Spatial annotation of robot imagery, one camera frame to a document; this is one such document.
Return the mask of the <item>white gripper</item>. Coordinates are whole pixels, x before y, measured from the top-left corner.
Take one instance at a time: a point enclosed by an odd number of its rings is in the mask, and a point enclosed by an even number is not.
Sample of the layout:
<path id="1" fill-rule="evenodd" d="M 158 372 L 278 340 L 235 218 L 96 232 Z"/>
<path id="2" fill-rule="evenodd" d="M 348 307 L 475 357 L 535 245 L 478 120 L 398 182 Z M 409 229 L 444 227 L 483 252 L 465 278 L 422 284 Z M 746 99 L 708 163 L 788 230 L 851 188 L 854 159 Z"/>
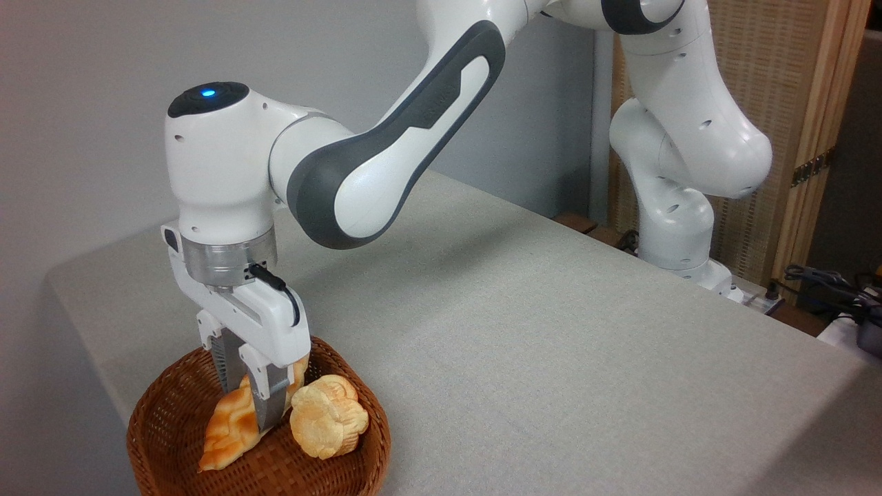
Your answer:
<path id="1" fill-rule="evenodd" d="M 240 387 L 243 364 L 251 382 L 259 433 L 277 426 L 286 411 L 291 364 L 311 351 L 311 334 L 296 292 L 252 280 L 222 292 L 189 275 L 183 238 L 176 224 L 161 227 L 174 279 L 183 294 L 203 310 L 196 314 L 199 335 L 209 351 L 224 393 Z"/>

